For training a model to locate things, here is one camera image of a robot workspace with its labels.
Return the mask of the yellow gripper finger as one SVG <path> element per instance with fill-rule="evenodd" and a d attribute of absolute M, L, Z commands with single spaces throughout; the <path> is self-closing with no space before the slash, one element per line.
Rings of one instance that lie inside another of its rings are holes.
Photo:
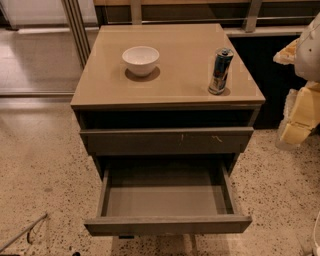
<path fill-rule="evenodd" d="M 320 83 L 308 81 L 299 90 L 290 89 L 279 126 L 279 143 L 300 145 L 320 124 Z"/>
<path fill-rule="evenodd" d="M 282 65 L 293 64 L 295 61 L 297 43 L 297 39 L 293 40 L 274 55 L 273 61 Z"/>

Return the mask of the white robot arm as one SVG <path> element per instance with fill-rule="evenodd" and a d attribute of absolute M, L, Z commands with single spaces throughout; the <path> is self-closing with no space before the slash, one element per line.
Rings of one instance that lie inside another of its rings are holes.
<path fill-rule="evenodd" d="M 320 13 L 298 39 L 275 54 L 273 61 L 292 64 L 295 74 L 307 81 L 301 89 L 289 90 L 278 128 L 276 146 L 292 150 L 320 124 Z"/>

